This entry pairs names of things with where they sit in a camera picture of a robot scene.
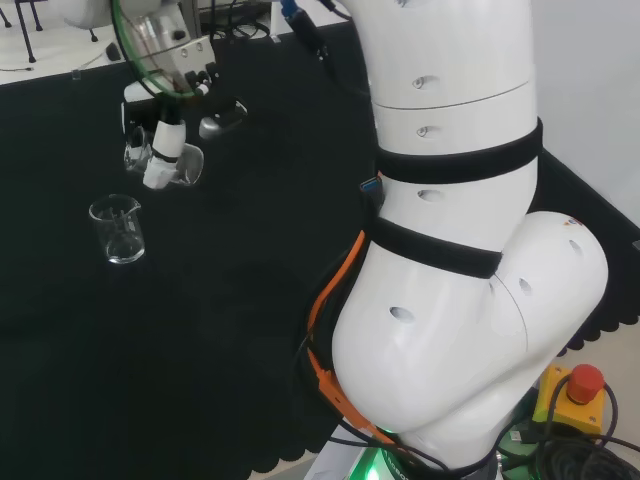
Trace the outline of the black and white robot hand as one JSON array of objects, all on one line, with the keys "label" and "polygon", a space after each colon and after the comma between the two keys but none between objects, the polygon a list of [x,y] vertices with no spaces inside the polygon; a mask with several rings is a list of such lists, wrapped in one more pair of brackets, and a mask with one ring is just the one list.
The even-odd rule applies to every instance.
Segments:
[{"label": "black and white robot hand", "polygon": [[205,37],[191,39],[173,30],[167,39],[148,34],[134,42],[125,39],[123,47],[136,75],[121,107],[126,169],[141,174],[152,190],[197,183],[204,153],[187,142],[184,111],[201,112],[199,136],[208,140],[241,124],[246,106],[214,92],[219,69]]}]

